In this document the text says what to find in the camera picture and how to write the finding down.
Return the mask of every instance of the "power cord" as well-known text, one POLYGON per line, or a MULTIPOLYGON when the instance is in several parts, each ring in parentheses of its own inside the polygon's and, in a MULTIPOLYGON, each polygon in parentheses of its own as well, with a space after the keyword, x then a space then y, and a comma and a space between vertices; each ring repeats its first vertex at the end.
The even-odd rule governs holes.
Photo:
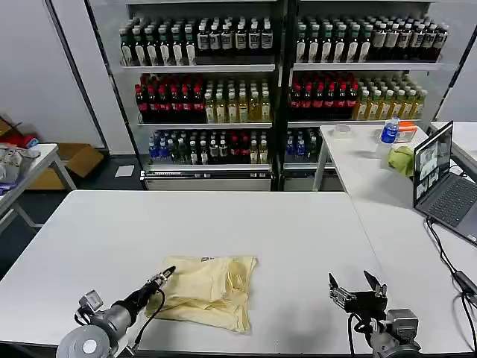
POLYGON ((474 323, 472 321, 472 317, 470 316, 469 309, 467 308, 466 301, 473 307, 477 308, 477 306, 467 297, 467 291, 466 289, 466 283, 462 281, 461 277, 464 275, 462 271, 459 271, 455 268, 455 266, 451 263, 449 257, 447 256, 444 247, 442 246, 442 242, 439 239, 438 234, 435 232, 434 228, 432 227, 432 224, 434 224, 434 221, 430 216, 426 218, 426 224, 431 231, 433 237, 435 238, 435 241, 437 243, 437 246, 439 247, 439 257, 440 260, 447 266, 447 268, 450 271, 450 274, 452 275, 452 279, 455 280, 459 286, 462 288, 461 292, 461 301, 462 301, 462 306, 464 307, 465 314, 467 316, 467 320, 469 321, 469 326, 470 330, 472 331, 472 339, 473 339, 473 344, 474 344, 474 356, 477 357, 477 337, 476 337, 476 329, 474 328, 474 323))

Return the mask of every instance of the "plastic bottle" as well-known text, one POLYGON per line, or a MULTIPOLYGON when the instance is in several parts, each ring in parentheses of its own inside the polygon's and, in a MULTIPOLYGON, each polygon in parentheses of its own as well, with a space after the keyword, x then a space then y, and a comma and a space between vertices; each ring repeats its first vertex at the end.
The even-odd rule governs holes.
POLYGON ((212 95, 210 93, 206 93, 205 97, 206 97, 207 123, 217 123, 217 116, 215 114, 215 108, 214 108, 214 102, 212 100, 212 95))

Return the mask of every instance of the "small table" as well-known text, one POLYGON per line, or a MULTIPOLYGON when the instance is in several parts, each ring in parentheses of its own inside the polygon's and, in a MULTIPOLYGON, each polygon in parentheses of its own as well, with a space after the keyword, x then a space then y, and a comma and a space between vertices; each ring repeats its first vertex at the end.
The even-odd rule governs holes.
POLYGON ((0 233, 15 219, 16 215, 20 215, 29 227, 37 229, 42 224, 36 224, 31 217, 20 207, 15 200, 43 173, 43 171, 51 166, 57 173, 59 179, 68 190, 75 190, 76 186, 65 166, 58 157, 58 145, 56 144, 39 144, 32 148, 40 153, 30 165, 30 168, 23 174, 17 186, 0 196, 0 233))
MULTIPOLYGON (((431 122, 435 131, 447 122, 431 122)), ((454 122, 452 131, 452 154, 464 171, 477 183, 477 123, 454 122)))
MULTIPOLYGON (((328 273, 350 291, 369 289, 365 269, 382 276, 344 192, 75 190, 0 281, 0 342, 58 345, 78 327, 84 293, 96 289, 109 308, 169 255, 257 256, 252 331, 154 319, 141 350, 349 354, 348 315, 329 298, 328 273)), ((371 353, 353 337, 357 353, 371 353)))
MULTIPOLYGON (((425 218, 413 209, 412 181, 374 157, 382 126, 351 128, 350 139, 336 139, 334 126, 320 127, 323 158, 320 155, 318 169, 329 155, 382 267, 388 291, 398 307, 411 309, 419 318, 416 340, 422 352, 469 351, 467 317, 425 218)), ((411 143, 396 145, 414 148, 425 138, 419 129, 411 143)), ((477 282, 477 250, 438 224, 435 230, 454 265, 477 282)))

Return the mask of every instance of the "red bottle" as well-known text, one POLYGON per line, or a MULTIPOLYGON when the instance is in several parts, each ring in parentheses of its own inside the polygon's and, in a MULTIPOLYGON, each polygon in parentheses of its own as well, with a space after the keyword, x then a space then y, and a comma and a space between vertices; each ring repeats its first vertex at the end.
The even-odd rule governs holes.
POLYGON ((137 107, 139 109, 139 112, 141 113, 142 121, 144 123, 149 123, 148 103, 145 100, 144 96, 142 95, 141 86, 137 84, 134 87, 134 89, 136 91, 136 103, 137 103, 137 107))

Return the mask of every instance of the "water bottle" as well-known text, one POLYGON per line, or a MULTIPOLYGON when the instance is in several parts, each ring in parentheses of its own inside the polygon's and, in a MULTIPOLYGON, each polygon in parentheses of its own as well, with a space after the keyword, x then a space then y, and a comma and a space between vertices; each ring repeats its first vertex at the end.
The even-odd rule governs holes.
POLYGON ((378 146, 376 147, 376 157, 383 160, 384 164, 386 164, 388 161, 388 154, 397 138, 398 130, 399 118, 393 117, 392 119, 386 120, 385 127, 381 132, 378 146))

